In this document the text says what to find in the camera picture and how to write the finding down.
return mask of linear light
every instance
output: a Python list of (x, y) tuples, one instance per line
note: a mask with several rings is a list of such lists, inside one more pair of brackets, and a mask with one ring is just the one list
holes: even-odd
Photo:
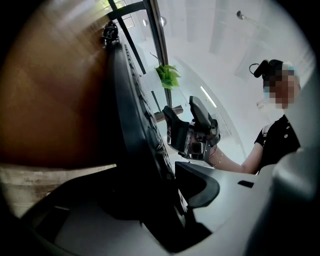
[(212, 105), (214, 105), (214, 107), (216, 108), (216, 107), (217, 107), (216, 103), (215, 103), (215, 102), (212, 100), (212, 98), (209, 96), (209, 94), (207, 93), (207, 91), (205, 90), (205, 88), (203, 88), (203, 87), (201, 86), (201, 89), (202, 89), (202, 91), (204, 92), (204, 94), (208, 97), (208, 99), (211, 101)]

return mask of green plant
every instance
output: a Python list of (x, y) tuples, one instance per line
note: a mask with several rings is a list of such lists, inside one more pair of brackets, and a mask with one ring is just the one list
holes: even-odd
[(175, 72), (178, 70), (174, 66), (160, 65), (156, 67), (155, 70), (160, 77), (162, 87), (172, 90), (174, 86), (179, 86), (177, 78), (180, 78), (181, 76)]

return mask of window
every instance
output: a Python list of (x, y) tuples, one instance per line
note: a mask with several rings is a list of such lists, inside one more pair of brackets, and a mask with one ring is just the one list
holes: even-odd
[[(112, 12), (112, 8), (110, 7), (110, 3), (108, 0), (100, 0), (100, 1), (104, 9), (108, 11), (107, 13)], [(114, 3), (118, 9), (127, 5), (125, 0), (114, 0)], [(134, 20), (132, 19), (132, 16), (130, 13), (122, 16), (122, 19), (127, 29), (130, 29), (135, 26)], [(119, 22), (117, 19), (114, 20), (114, 23), (117, 24), (119, 32), (121, 32), (122, 28), (119, 26)]]

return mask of person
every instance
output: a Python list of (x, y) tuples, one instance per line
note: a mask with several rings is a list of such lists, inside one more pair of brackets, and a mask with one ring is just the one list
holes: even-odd
[[(273, 73), (262, 76), (263, 93), (284, 110), (299, 96), (300, 79), (291, 63), (274, 61)], [(209, 161), (219, 170), (257, 174), (262, 167), (276, 164), (283, 156), (296, 151), (299, 147), (298, 138), (288, 119), (283, 115), (279, 120), (262, 128), (251, 153), (242, 164), (229, 159), (217, 145), (211, 148)]]

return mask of short sleeve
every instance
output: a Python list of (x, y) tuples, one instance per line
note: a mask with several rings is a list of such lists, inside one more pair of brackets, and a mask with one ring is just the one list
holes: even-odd
[(264, 143), (264, 135), (262, 134), (262, 130), (259, 132), (258, 137), (256, 138), (254, 144), (259, 143), (262, 147), (265, 145)]

